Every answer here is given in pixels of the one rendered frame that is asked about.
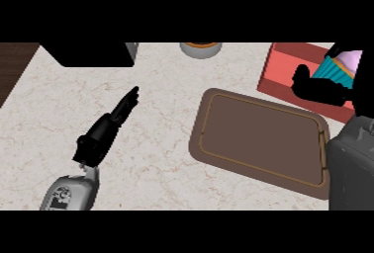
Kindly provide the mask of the cupcake with teal wrapper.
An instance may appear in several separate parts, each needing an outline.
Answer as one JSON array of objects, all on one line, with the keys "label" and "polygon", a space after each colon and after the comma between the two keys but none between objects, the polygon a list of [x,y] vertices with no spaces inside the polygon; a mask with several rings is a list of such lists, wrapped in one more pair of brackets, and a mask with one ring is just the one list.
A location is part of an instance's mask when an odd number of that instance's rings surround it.
[{"label": "cupcake with teal wrapper", "polygon": [[360,55],[360,50],[352,50],[341,52],[337,57],[326,56],[312,78],[329,79],[334,83],[350,89]]}]

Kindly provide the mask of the brown tray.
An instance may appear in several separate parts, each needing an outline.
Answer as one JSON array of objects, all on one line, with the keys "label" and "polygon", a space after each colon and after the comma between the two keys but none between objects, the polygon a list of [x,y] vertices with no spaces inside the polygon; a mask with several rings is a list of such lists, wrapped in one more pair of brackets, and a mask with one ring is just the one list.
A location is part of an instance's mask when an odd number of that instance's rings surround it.
[{"label": "brown tray", "polygon": [[211,88],[189,137],[192,158],[325,200],[328,125],[313,112]]}]

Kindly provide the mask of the dark brown wooden panel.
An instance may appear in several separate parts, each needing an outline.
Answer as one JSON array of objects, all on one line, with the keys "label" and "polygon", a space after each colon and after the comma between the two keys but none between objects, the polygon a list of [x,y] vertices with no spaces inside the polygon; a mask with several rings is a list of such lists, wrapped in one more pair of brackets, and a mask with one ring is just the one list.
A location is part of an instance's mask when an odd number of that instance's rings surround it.
[{"label": "dark brown wooden panel", "polygon": [[37,42],[0,42],[0,107],[38,50]]}]

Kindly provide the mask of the black appliance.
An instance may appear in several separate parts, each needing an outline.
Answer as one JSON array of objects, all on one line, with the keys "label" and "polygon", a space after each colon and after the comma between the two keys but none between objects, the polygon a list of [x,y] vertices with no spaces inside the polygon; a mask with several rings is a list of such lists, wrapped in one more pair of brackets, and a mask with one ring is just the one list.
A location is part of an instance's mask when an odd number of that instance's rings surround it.
[{"label": "black appliance", "polygon": [[63,67],[131,67],[136,42],[43,42],[41,47]]}]

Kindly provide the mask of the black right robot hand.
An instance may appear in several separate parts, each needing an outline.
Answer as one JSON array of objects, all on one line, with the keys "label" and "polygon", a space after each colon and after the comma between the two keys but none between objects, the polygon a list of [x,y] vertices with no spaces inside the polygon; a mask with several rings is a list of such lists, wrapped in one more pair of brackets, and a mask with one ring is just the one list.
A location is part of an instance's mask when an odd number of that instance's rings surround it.
[{"label": "black right robot hand", "polygon": [[307,66],[300,64],[292,77],[292,91],[298,98],[332,106],[341,107],[350,101],[355,115],[374,119],[374,49],[365,42],[337,42],[323,58],[337,57],[352,50],[362,51],[352,88],[329,79],[312,78]]}]

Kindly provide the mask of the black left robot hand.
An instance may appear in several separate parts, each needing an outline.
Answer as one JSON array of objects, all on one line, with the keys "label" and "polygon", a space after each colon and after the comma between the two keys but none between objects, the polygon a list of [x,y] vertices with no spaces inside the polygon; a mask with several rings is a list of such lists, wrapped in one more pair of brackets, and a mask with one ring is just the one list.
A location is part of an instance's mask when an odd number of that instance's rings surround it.
[{"label": "black left robot hand", "polygon": [[87,133],[77,139],[72,160],[88,167],[96,167],[105,158],[118,129],[137,105],[137,92],[139,87],[134,87],[122,97],[112,112],[102,115]]}]

